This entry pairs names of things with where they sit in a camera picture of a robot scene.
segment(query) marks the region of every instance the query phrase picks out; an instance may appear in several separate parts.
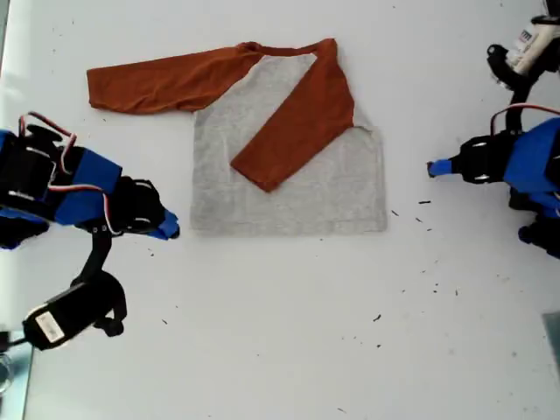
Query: white surface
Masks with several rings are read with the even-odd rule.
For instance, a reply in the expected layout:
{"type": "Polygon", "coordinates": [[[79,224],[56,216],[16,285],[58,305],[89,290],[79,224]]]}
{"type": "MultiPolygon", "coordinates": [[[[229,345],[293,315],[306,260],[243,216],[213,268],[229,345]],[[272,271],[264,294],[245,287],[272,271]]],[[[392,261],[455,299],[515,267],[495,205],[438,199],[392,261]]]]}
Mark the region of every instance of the white surface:
{"type": "MultiPolygon", "coordinates": [[[[503,185],[430,180],[425,171],[427,160],[487,133],[509,96],[490,78],[486,49],[511,45],[540,8],[536,0],[13,1],[3,126],[15,129],[28,109],[45,113],[127,174],[151,179],[183,222],[177,241],[115,241],[106,269],[127,291],[126,332],[90,331],[37,353],[27,418],[558,419],[540,314],[560,309],[560,262],[516,240],[530,216],[507,209],[503,185]],[[88,106],[90,67],[331,36],[384,137],[388,208],[400,214],[385,234],[200,239],[187,226],[192,117],[88,106]]],[[[559,93],[547,75],[533,99],[560,106],[559,93]]],[[[16,326],[64,290],[89,248],[86,234],[55,227],[0,254],[0,319],[16,326]]]]}

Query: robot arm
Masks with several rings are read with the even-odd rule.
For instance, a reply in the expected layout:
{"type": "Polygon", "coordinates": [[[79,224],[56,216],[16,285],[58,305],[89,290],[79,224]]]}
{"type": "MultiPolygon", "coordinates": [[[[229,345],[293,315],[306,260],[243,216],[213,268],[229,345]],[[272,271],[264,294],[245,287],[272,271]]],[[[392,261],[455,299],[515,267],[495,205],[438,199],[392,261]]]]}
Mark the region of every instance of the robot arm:
{"type": "Polygon", "coordinates": [[[431,178],[460,173],[465,182],[506,182],[511,186],[509,206],[537,213],[535,222],[519,231],[519,238],[560,258],[560,118],[524,132],[522,111],[552,108],[527,104],[531,88],[544,72],[560,65],[560,17],[535,17],[508,51],[488,48],[488,64],[497,81],[513,91],[511,104],[491,119],[488,136],[475,137],[460,153],[428,163],[431,178]],[[494,133],[496,116],[506,112],[506,129],[494,133]]]}
{"type": "Polygon", "coordinates": [[[179,236],[177,217],[162,206],[150,181],[122,176],[119,165],[74,147],[74,134],[30,115],[53,130],[27,126],[21,117],[18,136],[0,131],[0,246],[14,249],[56,222],[89,232],[93,247],[70,288],[25,318],[24,339],[8,343],[0,334],[0,351],[26,341],[40,350],[59,347],[89,326],[120,335],[127,316],[124,290],[102,269],[113,238],[179,236]],[[64,147],[60,134],[70,138],[64,147]]]}

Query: raglan shirt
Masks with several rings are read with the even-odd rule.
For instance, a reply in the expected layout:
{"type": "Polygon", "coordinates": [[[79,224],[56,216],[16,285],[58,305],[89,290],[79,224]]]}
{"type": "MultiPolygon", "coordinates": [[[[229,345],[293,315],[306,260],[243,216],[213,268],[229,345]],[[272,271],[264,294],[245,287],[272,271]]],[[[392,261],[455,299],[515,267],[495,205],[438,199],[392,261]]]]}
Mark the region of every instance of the raglan shirt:
{"type": "Polygon", "coordinates": [[[255,42],[87,71],[94,108],[195,112],[191,225],[210,235],[386,227],[381,140],[334,39],[255,42]]]}

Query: orange sleeve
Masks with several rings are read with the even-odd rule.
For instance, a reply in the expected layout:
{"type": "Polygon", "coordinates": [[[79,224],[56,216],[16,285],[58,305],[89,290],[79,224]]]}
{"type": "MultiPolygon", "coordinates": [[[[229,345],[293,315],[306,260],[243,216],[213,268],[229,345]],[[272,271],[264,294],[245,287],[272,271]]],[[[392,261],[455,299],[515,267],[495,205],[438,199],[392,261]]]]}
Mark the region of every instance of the orange sleeve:
{"type": "Polygon", "coordinates": [[[89,103],[98,109],[149,114],[196,111],[222,96],[263,55],[240,47],[87,70],[89,103]]]}
{"type": "Polygon", "coordinates": [[[334,40],[231,165],[269,193],[353,126],[354,99],[334,40]]]}

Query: label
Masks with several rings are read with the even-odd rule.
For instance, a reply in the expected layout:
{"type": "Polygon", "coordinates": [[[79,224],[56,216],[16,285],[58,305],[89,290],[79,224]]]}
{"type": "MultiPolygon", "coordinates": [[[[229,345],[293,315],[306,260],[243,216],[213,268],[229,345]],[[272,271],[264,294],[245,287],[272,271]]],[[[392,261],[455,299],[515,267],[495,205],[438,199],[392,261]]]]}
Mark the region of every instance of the label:
{"type": "Polygon", "coordinates": [[[35,320],[37,321],[37,324],[41,328],[43,334],[51,343],[64,338],[64,333],[62,332],[59,323],[56,322],[56,319],[54,319],[54,316],[49,311],[40,314],[35,318],[35,320]]]}

